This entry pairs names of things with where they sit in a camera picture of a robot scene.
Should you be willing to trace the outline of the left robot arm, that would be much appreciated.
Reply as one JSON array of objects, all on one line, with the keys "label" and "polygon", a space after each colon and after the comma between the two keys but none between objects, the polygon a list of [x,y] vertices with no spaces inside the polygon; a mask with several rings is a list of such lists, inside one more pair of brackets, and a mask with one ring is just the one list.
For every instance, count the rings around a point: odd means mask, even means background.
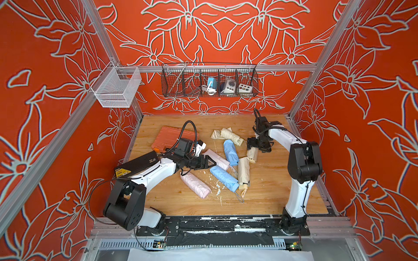
[{"label": "left robot arm", "polygon": [[138,227],[149,228],[160,235],[165,230],[166,216],[163,212],[145,206],[147,194],[164,179],[179,172],[188,176],[188,171],[204,170],[217,166],[208,155],[202,154],[205,143],[181,134],[173,146],[164,152],[149,152],[119,167],[116,167],[114,186],[105,203],[103,216],[127,231]]}]

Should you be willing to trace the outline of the beige umbrella sleeve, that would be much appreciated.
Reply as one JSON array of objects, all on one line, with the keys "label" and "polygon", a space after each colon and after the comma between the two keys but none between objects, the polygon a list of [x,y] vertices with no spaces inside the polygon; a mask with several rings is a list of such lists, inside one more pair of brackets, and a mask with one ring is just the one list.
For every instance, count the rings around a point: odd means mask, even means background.
[{"label": "beige umbrella sleeve", "polygon": [[229,135],[230,132],[232,133],[231,127],[229,127],[229,128],[222,128],[221,130],[215,129],[212,132],[212,134],[211,134],[211,139],[214,139],[214,140],[217,140],[217,139],[225,140],[225,139],[227,139],[227,138],[230,137],[230,135]]}]

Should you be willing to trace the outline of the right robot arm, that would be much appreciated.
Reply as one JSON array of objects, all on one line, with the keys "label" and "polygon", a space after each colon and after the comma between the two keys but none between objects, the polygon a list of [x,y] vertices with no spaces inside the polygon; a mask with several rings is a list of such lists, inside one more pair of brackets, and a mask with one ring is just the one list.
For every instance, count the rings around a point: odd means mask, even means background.
[{"label": "right robot arm", "polygon": [[254,109],[255,137],[247,139],[248,151],[253,148],[270,153],[279,143],[288,152],[287,170],[292,179],[288,202],[283,209],[280,229],[288,236],[299,233],[307,224],[307,204],[311,189],[323,173],[320,146],[306,141],[289,131],[278,121],[268,121]]}]

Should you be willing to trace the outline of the beige umbrella back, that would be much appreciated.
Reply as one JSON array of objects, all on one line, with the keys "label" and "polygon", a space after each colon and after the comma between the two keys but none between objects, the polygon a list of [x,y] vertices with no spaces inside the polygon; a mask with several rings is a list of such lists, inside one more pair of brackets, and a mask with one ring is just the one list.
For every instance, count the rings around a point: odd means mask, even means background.
[{"label": "beige umbrella back", "polygon": [[256,163],[258,159],[259,149],[256,147],[251,147],[247,151],[247,158],[250,163]]}]

